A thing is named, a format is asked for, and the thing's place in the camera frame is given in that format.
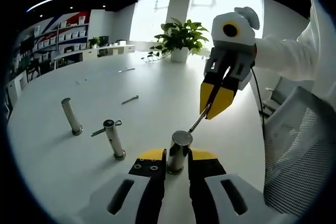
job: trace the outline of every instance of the shelf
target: shelf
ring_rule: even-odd
[[[47,35],[47,34],[55,33],[55,32],[57,32],[57,29],[50,30],[50,31],[46,31],[46,32],[43,33],[43,34],[40,34],[40,35],[35,36],[35,39],[36,39],[36,38],[39,38],[39,37],[42,37],[42,36],[45,36],[45,35]]]
[[[46,49],[46,48],[48,48],[48,47],[53,47],[53,46],[56,46],[56,43],[51,44],[51,45],[46,46],[46,47],[42,47],[42,48],[37,49],[37,50],[35,50],[35,51],[32,51],[32,54],[34,54],[34,53],[36,53],[36,52],[39,52],[39,51],[41,51],[41,50],[44,50],[44,49]]]
[[[88,26],[89,24],[82,24],[82,25],[75,25],[75,26],[66,26],[63,28],[59,28],[60,30],[64,30],[64,29],[69,29],[69,28],[74,28],[74,27],[79,27],[79,26]]]
[[[88,36],[83,36],[83,37],[77,37],[77,38],[72,38],[72,39],[66,39],[66,40],[62,40],[62,41],[59,41],[58,44],[62,44],[62,43],[65,43],[65,42],[68,42],[68,41],[71,41],[71,40],[75,40],[75,39],[85,39],[87,38]]]

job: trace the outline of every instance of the metal pin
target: metal pin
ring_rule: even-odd
[[[173,175],[180,174],[183,170],[184,160],[188,154],[193,137],[189,132],[176,131],[172,135],[172,144],[169,149],[167,172]]]
[[[65,116],[68,119],[68,122],[72,128],[72,133],[75,136],[78,136],[83,131],[83,126],[78,122],[78,120],[75,117],[75,114],[73,113],[73,109],[70,103],[70,98],[65,98],[61,101],[62,108],[64,110]]]
[[[122,124],[121,120],[113,121],[113,120],[105,120],[103,122],[103,129],[100,129],[96,132],[93,132],[91,136],[97,136],[102,132],[106,132],[106,136],[110,142],[110,145],[113,149],[113,155],[117,160],[124,160],[126,157],[126,152],[121,147],[120,139],[117,133],[116,126]]]
[[[138,99],[138,98],[139,98],[139,96],[136,95],[136,96],[134,96],[134,97],[132,97],[132,98],[126,100],[126,101],[123,101],[123,102],[121,103],[121,105],[124,105],[124,104],[126,104],[126,103],[128,103],[128,102],[130,102],[130,101],[133,101],[133,100],[135,100],[135,99]]]
[[[128,69],[120,70],[118,71],[118,73],[123,73],[123,72],[130,71],[130,70],[135,70],[135,68],[128,68]]]
[[[211,104],[208,104],[208,106],[203,110],[203,112],[200,114],[200,116],[196,119],[196,121],[190,127],[190,129],[188,131],[189,133],[192,133],[196,129],[196,127],[199,125],[201,120],[206,116],[206,113],[209,112],[210,108],[211,108]]]

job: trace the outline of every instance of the green leaves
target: green leaves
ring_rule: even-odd
[[[178,19],[171,18],[173,23],[162,24],[164,34],[154,36],[158,46],[153,46],[151,50],[160,50],[162,55],[170,54],[174,49],[187,47],[192,54],[197,54],[203,48],[201,41],[209,41],[203,36],[203,31],[208,31],[200,22],[192,22],[188,19],[182,24]],[[149,56],[159,56],[160,53],[150,52]]]
[[[182,26],[182,23],[181,21],[179,21],[177,18],[171,18],[175,24],[177,24],[177,26],[181,29],[183,26]]]

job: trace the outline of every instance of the bright window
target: bright window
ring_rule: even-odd
[[[156,41],[162,33],[161,24],[166,22],[170,0],[138,0],[132,18],[130,40]]]
[[[235,7],[245,6],[251,7],[257,13],[260,29],[255,30],[255,33],[256,38],[261,38],[264,28],[264,0],[192,0],[187,18],[191,19],[192,22],[201,22],[209,30],[209,33],[205,33],[209,42],[204,46],[206,49],[211,49],[213,47],[211,39],[213,19],[219,14],[233,12]]]

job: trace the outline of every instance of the mesh chair back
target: mesh chair back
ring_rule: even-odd
[[[336,113],[296,87],[265,125],[265,203],[300,216],[312,203],[336,160]]]

